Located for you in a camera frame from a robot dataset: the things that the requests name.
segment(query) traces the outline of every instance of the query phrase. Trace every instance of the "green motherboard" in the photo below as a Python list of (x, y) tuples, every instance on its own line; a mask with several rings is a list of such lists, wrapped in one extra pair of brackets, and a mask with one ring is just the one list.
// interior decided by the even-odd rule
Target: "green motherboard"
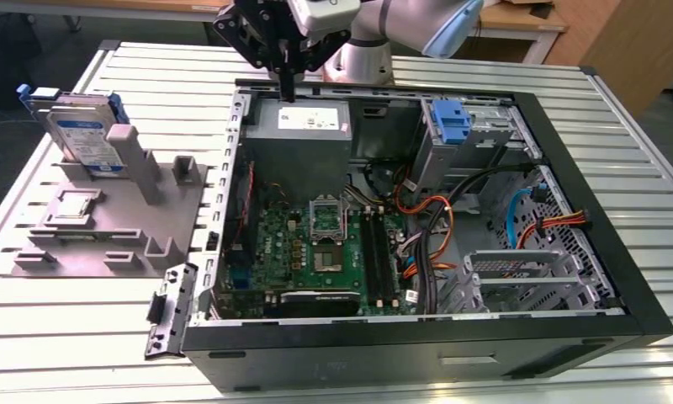
[[(284, 291), (319, 290), (344, 291), (360, 294), (360, 316), (410, 314), (411, 305), (403, 300), (394, 265), (394, 290), (399, 299), (375, 301), (370, 299), (366, 273), (366, 252), (363, 249), (362, 215), (359, 210), (316, 209), (314, 228), (319, 231), (338, 229), (347, 219), (346, 239), (339, 242), (314, 242), (311, 238), (310, 209), (263, 210), (257, 230), (256, 259), (248, 271), (248, 281), (232, 293), (233, 315), (236, 318), (263, 318), (264, 299)], [(384, 229), (394, 238), (403, 230), (400, 215), (386, 214)]]

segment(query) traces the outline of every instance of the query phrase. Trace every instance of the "blue hard drive label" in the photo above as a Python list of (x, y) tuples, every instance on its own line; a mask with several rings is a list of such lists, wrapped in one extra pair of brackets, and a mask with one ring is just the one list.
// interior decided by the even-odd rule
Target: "blue hard drive label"
[(97, 177), (113, 177), (124, 170), (117, 150), (107, 141), (103, 122), (59, 120), (61, 137), (81, 165)]
[(63, 128), (101, 129), (103, 122), (88, 122), (84, 120), (59, 120), (57, 125)]

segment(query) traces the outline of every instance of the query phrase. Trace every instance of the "slotted aluminum table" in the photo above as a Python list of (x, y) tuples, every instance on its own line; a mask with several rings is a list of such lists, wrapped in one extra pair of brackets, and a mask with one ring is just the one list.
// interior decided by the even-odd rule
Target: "slotted aluminum table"
[[(575, 67), (395, 57), (398, 84), (535, 93), (673, 320), (673, 168), (599, 77)], [(75, 91), (115, 90), (160, 162), (192, 154), (211, 166), (212, 203), (236, 78), (261, 78), (231, 49), (123, 43), (99, 50)], [(319, 80), (314, 75), (308, 80)], [(39, 148), (0, 206), (0, 402), (135, 402), (268, 398), (284, 402), (673, 402), (673, 337), (550, 380), (260, 393), (223, 397), (184, 360), (143, 360), (156, 279), (15, 279), (28, 227), (63, 179), (60, 152)], [(209, 209), (200, 212), (205, 223)], [(195, 229), (193, 245), (204, 230)]]

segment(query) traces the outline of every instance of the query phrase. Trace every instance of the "gray floor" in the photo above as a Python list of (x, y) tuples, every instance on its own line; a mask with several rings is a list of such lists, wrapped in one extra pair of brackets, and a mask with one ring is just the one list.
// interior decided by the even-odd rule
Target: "gray floor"
[[(32, 79), (43, 87), (67, 90), (75, 85), (103, 40), (207, 45), (199, 23), (111, 19), (105, 24), (105, 19), (89, 18), (83, 19), (81, 31), (71, 34), (61, 17), (37, 16), (33, 28), (44, 51), (29, 62)], [(29, 115), (21, 109), (0, 111), (0, 121), (15, 119), (29, 119)], [(668, 95), (654, 103), (640, 124), (673, 164), (673, 102)], [(0, 201), (41, 136), (39, 125), (0, 125)]]

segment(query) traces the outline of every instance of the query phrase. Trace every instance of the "power supply label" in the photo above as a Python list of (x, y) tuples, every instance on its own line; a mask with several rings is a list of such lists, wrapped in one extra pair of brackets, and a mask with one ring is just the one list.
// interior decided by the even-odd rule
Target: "power supply label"
[(286, 107), (280, 109), (280, 129), (339, 130), (336, 108)]
[(124, 170), (117, 150), (107, 141), (107, 130), (101, 122), (85, 120), (59, 120), (69, 150), (81, 165), (97, 177), (115, 177)]

